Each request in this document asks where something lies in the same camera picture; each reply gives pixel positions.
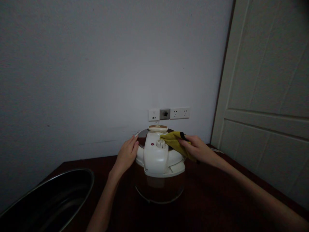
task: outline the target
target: forearm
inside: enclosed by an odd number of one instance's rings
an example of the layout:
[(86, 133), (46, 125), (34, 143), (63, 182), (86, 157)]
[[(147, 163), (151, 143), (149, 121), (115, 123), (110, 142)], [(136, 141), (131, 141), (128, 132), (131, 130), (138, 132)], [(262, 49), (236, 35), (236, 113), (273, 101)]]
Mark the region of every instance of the forearm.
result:
[(86, 232), (103, 232), (107, 230), (120, 178), (121, 174), (114, 172), (112, 169)]
[(288, 206), (259, 187), (226, 161), (218, 168), (228, 173), (257, 202), (263, 213), (280, 231), (309, 231), (309, 223)]

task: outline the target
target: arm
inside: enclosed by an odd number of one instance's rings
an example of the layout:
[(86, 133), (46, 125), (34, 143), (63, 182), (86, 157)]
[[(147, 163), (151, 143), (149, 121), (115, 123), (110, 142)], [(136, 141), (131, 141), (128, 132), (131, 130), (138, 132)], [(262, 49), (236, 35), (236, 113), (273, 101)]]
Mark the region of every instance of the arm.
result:
[(137, 149), (137, 136), (133, 136), (122, 145), (86, 232), (103, 232), (107, 230), (120, 178), (134, 162)]
[(192, 145), (184, 140), (179, 143), (199, 161), (219, 168), (235, 179), (280, 231), (309, 231), (309, 223), (304, 218), (218, 156), (199, 137), (186, 135), (186, 138)]

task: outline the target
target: hand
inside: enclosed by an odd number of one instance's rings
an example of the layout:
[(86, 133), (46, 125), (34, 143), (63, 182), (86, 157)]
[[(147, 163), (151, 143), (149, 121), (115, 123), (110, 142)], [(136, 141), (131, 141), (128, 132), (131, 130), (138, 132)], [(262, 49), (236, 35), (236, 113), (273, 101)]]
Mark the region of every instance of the hand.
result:
[(198, 136), (185, 135), (185, 137), (192, 143), (192, 145), (181, 139), (178, 140), (179, 143), (199, 161), (218, 168), (225, 163), (225, 160), (212, 151)]
[(134, 137), (133, 135), (132, 138), (122, 145), (111, 172), (122, 176), (122, 174), (124, 174), (124, 172), (133, 164), (138, 150), (137, 138), (138, 136)]

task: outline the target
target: metal rim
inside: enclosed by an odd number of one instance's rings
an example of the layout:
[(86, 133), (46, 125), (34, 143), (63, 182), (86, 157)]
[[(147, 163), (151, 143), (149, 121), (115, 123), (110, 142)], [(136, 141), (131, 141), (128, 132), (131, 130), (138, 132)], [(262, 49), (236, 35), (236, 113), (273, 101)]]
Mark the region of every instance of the metal rim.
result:
[(2, 213), (0, 214), (0, 218), (1, 218), (7, 211), (9, 211), (14, 205), (16, 205), (19, 201), (21, 201), (22, 199), (24, 199), (24, 198), (25, 198), (26, 196), (28, 196), (30, 193), (32, 193), (33, 191), (35, 191), (36, 189), (38, 189), (38, 188), (41, 187), (42, 185), (46, 184), (47, 182), (49, 182), (49, 181), (51, 181), (51, 180), (53, 180), (53, 179), (55, 179), (55, 178), (57, 178), (57, 177), (59, 177), (59, 176), (62, 176), (62, 175), (64, 175), (64, 174), (67, 174), (67, 173), (69, 173), (69, 172), (81, 171), (81, 170), (82, 170), (82, 171), (87, 171), (87, 172), (90, 174), (90, 176), (91, 176), (90, 188), (89, 188), (89, 191), (88, 191), (88, 193), (87, 193), (87, 195), (86, 195), (85, 200), (83, 201), (83, 203), (79, 206), (79, 208), (78, 208), (78, 209), (76, 210), (76, 212), (72, 215), (72, 217), (68, 220), (68, 222), (67, 222), (58, 232), (63, 231), (64, 228), (67, 227), (67, 225), (72, 221), (72, 219), (73, 219), (73, 218), (75, 217), (75, 215), (79, 212), (79, 210), (81, 209), (81, 207), (84, 205), (85, 201), (88, 199), (88, 196), (89, 196), (89, 194), (90, 194), (90, 192), (91, 192), (91, 190), (92, 190), (92, 187), (93, 187), (93, 184), (94, 184), (94, 178), (95, 178), (95, 176), (94, 176), (93, 171), (90, 170), (90, 169), (87, 169), (87, 168), (76, 168), (76, 169), (71, 169), (71, 170), (69, 170), (69, 171), (66, 171), (66, 172), (61, 173), (61, 174), (59, 174), (59, 175), (57, 175), (57, 176), (54, 176), (53, 178), (51, 178), (51, 179), (49, 179), (49, 180), (47, 180), (47, 181), (45, 181), (45, 182), (39, 184), (38, 186), (36, 186), (35, 188), (33, 188), (33, 189), (31, 189), (29, 192), (27, 192), (25, 195), (23, 195), (22, 197), (20, 197), (20, 198), (19, 198), (17, 201), (15, 201), (13, 204), (11, 204), (11, 206), (10, 206), (9, 208), (7, 208), (4, 212), (2, 212)]

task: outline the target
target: switch plate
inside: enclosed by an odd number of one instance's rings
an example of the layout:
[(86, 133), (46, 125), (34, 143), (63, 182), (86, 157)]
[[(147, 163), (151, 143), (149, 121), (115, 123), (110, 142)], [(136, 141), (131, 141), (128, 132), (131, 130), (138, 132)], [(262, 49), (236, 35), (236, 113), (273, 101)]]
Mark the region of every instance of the switch plate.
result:
[(190, 107), (171, 108), (171, 119), (184, 119), (190, 117)]
[(171, 109), (160, 109), (160, 120), (170, 119)]
[(159, 121), (159, 120), (160, 120), (159, 109), (148, 110), (148, 121)]

